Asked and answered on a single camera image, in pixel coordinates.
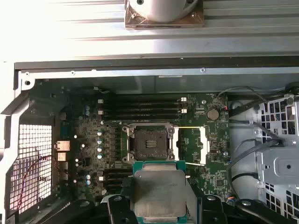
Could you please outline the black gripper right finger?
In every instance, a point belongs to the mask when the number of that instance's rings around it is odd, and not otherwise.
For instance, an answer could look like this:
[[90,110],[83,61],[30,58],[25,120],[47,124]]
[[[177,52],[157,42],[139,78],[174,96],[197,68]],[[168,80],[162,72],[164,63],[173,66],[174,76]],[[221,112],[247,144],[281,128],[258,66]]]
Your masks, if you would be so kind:
[[261,202],[242,199],[229,205],[219,197],[206,195],[193,178],[186,180],[186,206],[195,224],[297,224]]

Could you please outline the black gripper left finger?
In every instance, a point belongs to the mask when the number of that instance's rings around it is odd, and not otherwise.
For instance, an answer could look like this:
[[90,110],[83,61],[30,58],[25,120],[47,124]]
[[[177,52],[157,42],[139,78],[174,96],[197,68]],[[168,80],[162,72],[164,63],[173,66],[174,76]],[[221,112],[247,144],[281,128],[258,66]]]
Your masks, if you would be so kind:
[[123,180],[119,195],[109,195],[99,205],[90,200],[76,200],[43,221],[44,224],[136,224],[131,210],[134,179]]

